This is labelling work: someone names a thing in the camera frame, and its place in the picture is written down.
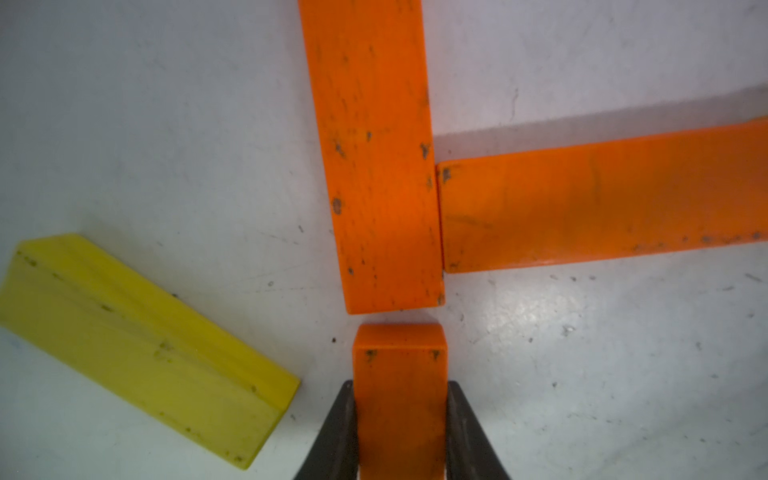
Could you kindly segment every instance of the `scratched surface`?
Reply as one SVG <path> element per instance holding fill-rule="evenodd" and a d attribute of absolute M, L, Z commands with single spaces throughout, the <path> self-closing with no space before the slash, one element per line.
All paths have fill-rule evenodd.
<path fill-rule="evenodd" d="M 768 121 L 438 165 L 445 271 L 768 240 Z"/>
<path fill-rule="evenodd" d="M 446 275 L 440 309 L 347 316 L 297 3 L 0 5 L 0 270 L 80 231 L 303 381 L 243 473 L 0 330 L 3 480 L 291 478 L 358 325 L 428 316 L 513 478 L 766 477 L 765 245 Z M 438 161 L 768 111 L 764 2 L 423 7 Z"/>
<path fill-rule="evenodd" d="M 352 351 L 360 480 L 443 478 L 448 354 L 434 323 L 360 327 Z"/>
<path fill-rule="evenodd" d="M 442 305 L 421 2 L 299 5 L 347 312 Z"/>

